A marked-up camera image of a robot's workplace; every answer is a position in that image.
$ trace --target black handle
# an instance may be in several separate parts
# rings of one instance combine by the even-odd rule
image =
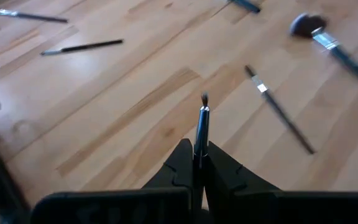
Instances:
[[[260,12],[260,8],[258,6],[256,6],[255,4],[252,4],[249,1],[246,1],[246,0],[233,0],[233,2],[235,2],[236,4],[246,8],[246,9],[252,11],[252,12],[255,12],[255,13]]]
[[[350,55],[340,46],[331,49],[331,53],[352,73],[358,76],[358,63],[351,59]]]
[[[102,42],[102,43],[97,43],[97,44],[86,44],[86,45],[80,45],[80,46],[75,46],[75,47],[66,47],[66,48],[62,49],[62,52],[71,52],[71,51],[75,51],[75,50],[86,50],[86,49],[92,49],[92,48],[96,48],[96,47],[104,47],[107,45],[122,44],[123,42],[124,42],[124,40],[120,39],[120,40],[112,40],[112,41],[107,41],[107,42]]]
[[[25,14],[25,13],[18,13],[16,17],[23,18],[23,19],[37,19],[37,20],[49,21],[49,22],[62,22],[62,23],[68,22],[68,19],[48,17],[48,16],[37,16],[37,15]]]
[[[267,90],[262,93],[262,96],[266,99],[266,102],[273,108],[273,110],[278,114],[283,123],[285,123],[291,132],[295,135],[297,140],[302,144],[302,146],[310,153],[314,154],[316,151],[311,147],[310,143],[306,140],[306,137],[302,134],[302,132],[292,123],[292,121],[285,114],[284,110],[281,109],[280,105],[276,103],[273,96]]]

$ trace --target wooden surface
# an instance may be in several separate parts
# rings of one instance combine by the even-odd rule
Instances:
[[[302,12],[358,60],[358,1],[0,0],[70,19],[0,17],[0,154],[34,204],[61,190],[140,188],[181,138],[193,141],[200,94],[209,137],[282,189],[358,190],[358,80],[322,46],[288,36]],[[41,57],[48,49],[120,46]],[[251,64],[318,150],[311,156],[244,75]]]

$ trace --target wooden table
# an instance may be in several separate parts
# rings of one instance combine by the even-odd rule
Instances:
[[[0,0],[70,19],[0,16],[0,154],[30,203],[61,190],[142,187],[209,92],[209,138],[282,189],[358,190],[358,80],[309,40],[288,35],[322,13],[358,59],[358,1]],[[124,38],[73,54],[39,53]],[[309,155],[244,75],[251,64],[318,150]]]

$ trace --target wood grain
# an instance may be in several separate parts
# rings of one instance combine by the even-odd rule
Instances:
[[[358,190],[358,80],[322,46],[290,37],[320,13],[358,60],[358,1],[7,0],[66,17],[0,17],[0,154],[31,204],[62,190],[142,187],[181,138],[193,140],[208,91],[215,144],[282,189]],[[41,57],[47,49],[125,44]],[[308,137],[308,155],[244,75],[251,64]]]

